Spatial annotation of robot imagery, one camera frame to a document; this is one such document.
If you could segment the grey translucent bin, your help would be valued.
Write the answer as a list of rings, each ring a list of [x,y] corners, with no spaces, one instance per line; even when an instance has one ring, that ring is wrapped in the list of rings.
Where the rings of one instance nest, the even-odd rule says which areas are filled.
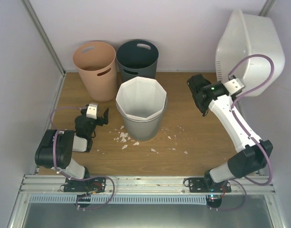
[[[163,118],[163,114],[167,109],[168,105],[168,98],[166,97],[164,109],[161,114],[157,117],[152,118],[147,121],[136,121],[126,117],[121,111],[118,104],[116,104],[117,110],[119,111],[120,115],[122,116],[124,126],[128,132],[128,135],[137,140],[137,141],[148,141],[155,137],[157,134],[160,123]]]

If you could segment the white faceted bin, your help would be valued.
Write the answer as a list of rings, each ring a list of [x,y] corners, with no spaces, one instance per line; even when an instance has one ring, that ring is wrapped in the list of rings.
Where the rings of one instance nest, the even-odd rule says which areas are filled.
[[[157,80],[138,76],[121,84],[116,106],[131,120],[147,121],[162,113],[166,99],[167,92]]]

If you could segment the translucent white plastic tub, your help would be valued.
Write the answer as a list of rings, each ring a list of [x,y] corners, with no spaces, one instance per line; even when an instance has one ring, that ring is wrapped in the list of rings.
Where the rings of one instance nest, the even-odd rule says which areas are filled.
[[[285,55],[273,21],[267,17],[245,14],[240,9],[232,12],[225,31],[216,49],[216,76],[223,83],[228,81],[228,73],[243,58],[262,54],[274,63],[274,74],[261,88],[249,94],[259,96],[283,71]],[[244,84],[247,92],[264,82],[271,71],[270,63],[262,57],[244,61],[234,76]]]

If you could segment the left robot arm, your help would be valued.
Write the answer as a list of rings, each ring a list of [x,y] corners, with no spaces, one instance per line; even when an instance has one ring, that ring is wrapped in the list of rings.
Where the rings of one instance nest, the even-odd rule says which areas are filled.
[[[89,104],[80,111],[75,118],[74,130],[46,130],[36,150],[35,163],[74,180],[75,187],[85,192],[91,187],[90,174],[86,167],[72,158],[72,153],[90,152],[96,127],[109,122],[109,109],[101,117],[97,115],[96,104]]]

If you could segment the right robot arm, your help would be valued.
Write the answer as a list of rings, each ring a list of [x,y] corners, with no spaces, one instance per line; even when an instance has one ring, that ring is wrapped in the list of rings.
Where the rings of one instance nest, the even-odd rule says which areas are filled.
[[[244,88],[242,82],[233,77],[226,83],[212,84],[199,74],[188,79],[187,85],[196,107],[203,116],[211,111],[219,119],[237,152],[226,163],[205,172],[204,188],[208,192],[215,192],[225,181],[245,177],[265,167],[270,168],[272,143],[263,141],[234,105],[236,95]]]

